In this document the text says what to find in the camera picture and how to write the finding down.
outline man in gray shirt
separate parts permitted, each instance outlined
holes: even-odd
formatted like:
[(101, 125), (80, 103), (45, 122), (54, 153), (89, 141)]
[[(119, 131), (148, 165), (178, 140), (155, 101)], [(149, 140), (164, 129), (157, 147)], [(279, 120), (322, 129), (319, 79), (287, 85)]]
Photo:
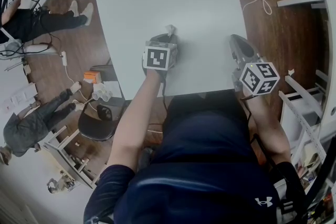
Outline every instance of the man in gray shirt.
[(28, 149), (35, 148), (35, 152), (40, 151), (38, 142), (43, 140), (56, 124), (65, 119), (73, 110), (82, 110), (84, 104), (73, 100), (65, 108), (57, 110), (57, 108), (69, 100), (81, 88), (79, 82), (76, 82), (70, 89), (63, 91), (58, 97), (52, 99), (33, 111), (26, 114), (32, 109), (40, 106), (39, 102), (35, 102), (30, 107), (22, 110), (18, 115), (13, 115), (4, 127), (4, 139), (6, 146), (0, 147), (0, 162), (8, 165), (12, 158), (12, 154), (16, 157), (23, 156)]

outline black pants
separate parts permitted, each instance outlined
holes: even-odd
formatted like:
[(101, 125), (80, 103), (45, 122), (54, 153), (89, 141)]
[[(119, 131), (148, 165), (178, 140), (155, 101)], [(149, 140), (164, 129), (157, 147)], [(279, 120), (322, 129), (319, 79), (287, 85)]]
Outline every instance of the black pants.
[(51, 131), (56, 124), (64, 120), (73, 110), (75, 110), (76, 105), (74, 103), (68, 104), (65, 108), (56, 111), (60, 105), (68, 101), (72, 92), (67, 89), (58, 97), (55, 97), (50, 102), (42, 105), (37, 111), (43, 117), (43, 121), (46, 124), (49, 131)]
[(240, 105), (233, 90), (209, 92), (206, 98), (198, 94), (179, 95), (173, 98), (167, 111), (167, 117), (163, 123), (163, 133), (167, 131), (171, 123), (182, 121), (186, 116), (203, 112), (215, 111), (240, 124), (248, 126), (244, 109)]
[(52, 33), (58, 30), (73, 29), (82, 26), (86, 23), (87, 17), (85, 15), (80, 15), (78, 17), (73, 16), (73, 12), (66, 12), (64, 14), (49, 14), (44, 12), (41, 16), (34, 16), (32, 19), (32, 24), (20, 27), (30, 27), (28, 35), (22, 37), (15, 37), (21, 39), (23, 42), (33, 40), (43, 34)]

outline forearm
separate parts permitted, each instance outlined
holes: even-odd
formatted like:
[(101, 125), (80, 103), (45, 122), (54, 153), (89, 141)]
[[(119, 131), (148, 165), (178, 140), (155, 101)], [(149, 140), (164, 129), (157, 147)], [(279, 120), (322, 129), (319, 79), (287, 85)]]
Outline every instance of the forearm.
[(288, 138), (264, 97), (250, 99), (247, 104), (257, 125), (258, 135), (275, 163), (290, 161)]
[(23, 109), (20, 113), (18, 113), (17, 116), (19, 117), (20, 120), (22, 120), (30, 110), (31, 110), (31, 106)]
[(16, 13), (17, 9), (20, 7), (21, 0), (13, 0), (9, 7), (1, 15), (1, 24), (5, 25), (13, 15)]
[(122, 164), (135, 169), (136, 151), (140, 151), (145, 139), (151, 110), (158, 96), (159, 88), (159, 74), (156, 71), (148, 70), (145, 81), (118, 124), (108, 166)]

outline gray shirt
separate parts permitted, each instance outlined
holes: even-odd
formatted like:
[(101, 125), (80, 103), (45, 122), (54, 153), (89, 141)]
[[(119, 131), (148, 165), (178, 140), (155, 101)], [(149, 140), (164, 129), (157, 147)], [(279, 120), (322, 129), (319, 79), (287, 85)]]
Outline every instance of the gray shirt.
[(38, 111), (34, 111), (22, 120), (13, 113), (4, 128), (4, 139), (13, 154), (21, 157), (48, 133), (47, 126)]

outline sneaker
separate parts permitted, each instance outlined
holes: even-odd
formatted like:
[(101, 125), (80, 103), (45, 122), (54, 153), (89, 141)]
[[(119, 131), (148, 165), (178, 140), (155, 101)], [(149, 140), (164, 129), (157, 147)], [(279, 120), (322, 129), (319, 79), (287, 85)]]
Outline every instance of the sneaker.
[(69, 11), (74, 13), (74, 17), (78, 17), (79, 16), (78, 4), (77, 4), (76, 0), (74, 0), (74, 1), (71, 2), (71, 6), (69, 7)]
[(75, 94), (80, 90), (80, 88), (82, 88), (82, 85), (77, 81), (70, 87), (70, 91), (72, 92), (72, 94)]
[(84, 109), (85, 105), (83, 103), (78, 102), (76, 99), (74, 99), (72, 102), (76, 105), (75, 111), (82, 111)]
[(85, 15), (87, 17), (85, 25), (89, 26), (93, 15), (93, 3), (89, 3), (80, 15)]

